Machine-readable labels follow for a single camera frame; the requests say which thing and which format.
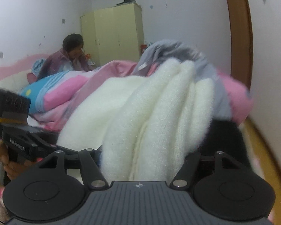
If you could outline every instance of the wooden floor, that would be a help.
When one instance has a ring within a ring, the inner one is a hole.
[[[253,146],[254,153],[260,160],[265,179],[275,190],[276,202],[274,205],[274,224],[281,225],[281,176],[277,171],[275,162],[266,148],[264,140],[256,131],[250,120],[246,120],[245,127]]]

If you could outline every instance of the wooden door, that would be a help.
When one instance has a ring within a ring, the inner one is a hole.
[[[105,8],[94,12],[100,65],[118,59],[117,34],[114,9]]]
[[[84,40],[84,53],[89,53],[92,56],[92,60],[99,66],[100,58],[96,37],[95,16],[93,12],[81,17],[81,30]]]
[[[231,76],[249,89],[253,65],[253,35],[248,0],[227,0],[231,28]]]
[[[118,59],[138,62],[140,48],[136,31],[134,4],[114,7],[117,30]]]

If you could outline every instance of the pink pillow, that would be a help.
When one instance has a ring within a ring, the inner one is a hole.
[[[33,73],[28,73],[27,80],[28,80],[29,84],[32,84],[37,81],[37,77]]]
[[[218,72],[230,99],[232,120],[240,125],[253,108],[253,99],[247,87],[232,77]]]

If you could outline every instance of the metal screw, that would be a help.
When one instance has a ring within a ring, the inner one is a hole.
[[[95,188],[102,188],[105,184],[106,183],[103,180],[95,180],[91,183],[91,185]]]
[[[178,180],[175,180],[173,182],[173,185],[176,186],[176,187],[184,187],[184,186],[187,185],[187,181],[182,180],[182,179],[178,179]]]

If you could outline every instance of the wardrobe door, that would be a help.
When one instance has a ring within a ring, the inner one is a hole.
[[[118,59],[114,9],[100,9],[94,14],[100,65],[103,66]]]
[[[134,4],[114,7],[118,59],[138,62],[140,48],[134,14]]]
[[[141,7],[138,4],[134,4],[134,15],[136,23],[136,32],[138,36],[138,48],[141,55],[141,45],[145,43],[143,35],[143,18],[141,14]]]
[[[81,30],[84,40],[84,53],[90,54],[92,56],[92,61],[99,66],[100,59],[96,37],[95,16],[93,12],[81,17]]]

